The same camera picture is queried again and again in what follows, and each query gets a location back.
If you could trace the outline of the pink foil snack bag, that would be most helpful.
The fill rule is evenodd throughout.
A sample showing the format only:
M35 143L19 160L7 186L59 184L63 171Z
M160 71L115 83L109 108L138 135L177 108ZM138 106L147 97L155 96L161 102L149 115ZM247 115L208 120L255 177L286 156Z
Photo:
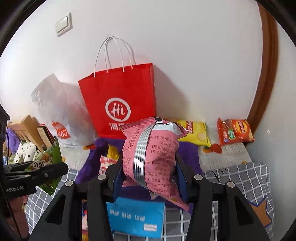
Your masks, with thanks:
M126 137L122 163L128 185L140 185L148 190L151 199L159 196L189 210L173 180L178 140L187 135L187 130L158 117L126 123L119 128Z

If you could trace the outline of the orange chips bag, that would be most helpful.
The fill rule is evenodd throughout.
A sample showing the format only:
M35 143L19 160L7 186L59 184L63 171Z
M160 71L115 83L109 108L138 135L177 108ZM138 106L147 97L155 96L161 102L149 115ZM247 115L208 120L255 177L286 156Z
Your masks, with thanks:
M247 120L222 120L218 118L217 131L221 146L254 142L254 137Z

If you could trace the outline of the purple towel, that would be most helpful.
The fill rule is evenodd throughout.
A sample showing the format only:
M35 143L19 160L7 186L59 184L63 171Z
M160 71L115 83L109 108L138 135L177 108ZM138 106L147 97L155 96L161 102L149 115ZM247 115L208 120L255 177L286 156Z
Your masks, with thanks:
M82 169L78 172L76 183L83 183L90 181L97 177L100 169L100 158L106 156L109 146L114 146L117 151L121 152L125 141L121 139L98 138L95 140L94 148L86 159ZM200 167L198 146L190 142L179 142L178 153L185 165L193 168L196 174L203 174ZM130 198L141 201L150 201L151 197L147 190L140 186L126 186L122 187L120 197Z

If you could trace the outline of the purple cloth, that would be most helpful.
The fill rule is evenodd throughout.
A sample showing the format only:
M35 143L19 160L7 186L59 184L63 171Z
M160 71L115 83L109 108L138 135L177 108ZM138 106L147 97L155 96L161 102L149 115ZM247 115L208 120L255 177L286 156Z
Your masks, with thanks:
M16 133L11 129L11 128L7 128L6 132L8 134L8 138L9 138L9 145L10 146L10 151L12 154L15 154L18 150L18 147L21 143L19 137L16 135Z

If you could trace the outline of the yellow small snack packet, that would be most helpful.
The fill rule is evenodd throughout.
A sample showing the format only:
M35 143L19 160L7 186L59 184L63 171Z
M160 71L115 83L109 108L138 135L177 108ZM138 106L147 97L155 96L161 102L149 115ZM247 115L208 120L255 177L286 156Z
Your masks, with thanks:
M117 147L108 145L107 158L110 162L116 163L119 159L119 152Z

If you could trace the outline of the yellow chips bag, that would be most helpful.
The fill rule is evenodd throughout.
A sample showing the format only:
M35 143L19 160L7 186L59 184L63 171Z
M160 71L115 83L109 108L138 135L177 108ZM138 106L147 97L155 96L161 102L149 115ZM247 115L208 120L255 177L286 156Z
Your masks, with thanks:
M189 120L173 120L173 122L178 123L188 131L185 137L178 139L179 142L189 142L197 146L211 147L205 123Z

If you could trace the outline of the wooden headboard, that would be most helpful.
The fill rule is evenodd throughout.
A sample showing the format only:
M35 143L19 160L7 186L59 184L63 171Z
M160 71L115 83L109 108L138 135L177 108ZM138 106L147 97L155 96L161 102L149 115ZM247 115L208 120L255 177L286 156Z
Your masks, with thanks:
M46 146L41 139L37 123L30 115L25 116L20 123L9 123L8 128L12 129L21 141L33 143L41 152Z

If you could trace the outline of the red paper Haidilao bag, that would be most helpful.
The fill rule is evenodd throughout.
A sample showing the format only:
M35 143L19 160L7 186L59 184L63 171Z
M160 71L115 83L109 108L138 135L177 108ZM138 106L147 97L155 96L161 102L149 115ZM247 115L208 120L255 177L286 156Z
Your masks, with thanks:
M106 51L110 40L122 42L129 54L129 64L119 68L106 65L105 70L94 70L78 84L97 135L124 139L119 129L122 125L157 114L154 66L137 64L131 47L117 36L107 37L100 49Z

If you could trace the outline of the dotted white pillow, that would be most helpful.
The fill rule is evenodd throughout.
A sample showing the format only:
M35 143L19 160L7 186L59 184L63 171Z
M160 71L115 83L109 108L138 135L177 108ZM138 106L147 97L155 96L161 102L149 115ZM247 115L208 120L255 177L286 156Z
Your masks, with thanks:
M16 151L16 155L14 158L14 164L27 162L27 161L34 161L38 155L38 148L32 142L25 142L22 141L18 149Z

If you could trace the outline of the white wall switch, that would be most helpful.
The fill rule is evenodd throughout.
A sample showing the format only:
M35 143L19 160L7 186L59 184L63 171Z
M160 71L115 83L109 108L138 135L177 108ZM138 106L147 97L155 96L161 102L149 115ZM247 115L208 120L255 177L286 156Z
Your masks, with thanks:
M63 34L72 30L72 15L67 13L62 19L58 20L55 24L55 30L57 37L61 37Z

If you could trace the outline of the white Miniso plastic bag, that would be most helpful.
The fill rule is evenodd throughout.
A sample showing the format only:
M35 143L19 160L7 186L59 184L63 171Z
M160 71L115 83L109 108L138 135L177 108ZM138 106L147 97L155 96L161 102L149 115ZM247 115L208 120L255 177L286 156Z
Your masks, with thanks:
M81 147L94 143L95 129L78 85L60 82L51 74L36 86L31 99L59 143Z

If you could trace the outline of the brown wooden door frame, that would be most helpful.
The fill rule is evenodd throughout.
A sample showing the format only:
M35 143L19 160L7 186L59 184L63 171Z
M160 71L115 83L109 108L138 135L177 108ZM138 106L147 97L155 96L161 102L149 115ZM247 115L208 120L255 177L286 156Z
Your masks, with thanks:
M278 67L278 28L275 18L258 4L262 25L261 72L255 97L247 117L253 133L256 132L267 109Z

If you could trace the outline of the blue tissue pack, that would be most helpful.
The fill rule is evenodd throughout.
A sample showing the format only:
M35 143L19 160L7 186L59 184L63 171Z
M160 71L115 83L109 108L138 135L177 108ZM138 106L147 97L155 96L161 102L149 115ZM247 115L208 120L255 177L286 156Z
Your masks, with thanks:
M165 203L119 197L115 202L107 202L106 205L112 232L161 238L165 219Z

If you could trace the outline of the green snack packet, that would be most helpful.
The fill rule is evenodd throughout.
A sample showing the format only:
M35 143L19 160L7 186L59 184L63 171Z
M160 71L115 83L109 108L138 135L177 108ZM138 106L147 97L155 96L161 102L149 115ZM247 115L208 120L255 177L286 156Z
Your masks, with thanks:
M33 161L25 170L32 171L36 169L41 169L44 167L53 168L54 164L62 163L62 156L60 152L60 146L58 138L54 137L54 142L51 147L46 149L35 161ZM39 187L45 191L48 195L52 196L61 180L61 177L49 178L49 170L47 170L46 181Z

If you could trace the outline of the pink white snack packet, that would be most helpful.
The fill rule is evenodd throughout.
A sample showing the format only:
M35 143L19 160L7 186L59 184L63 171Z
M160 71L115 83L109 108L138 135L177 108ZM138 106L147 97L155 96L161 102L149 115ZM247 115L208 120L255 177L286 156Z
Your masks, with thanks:
M116 164L117 161L105 156L100 157L99 174L104 174L109 166Z

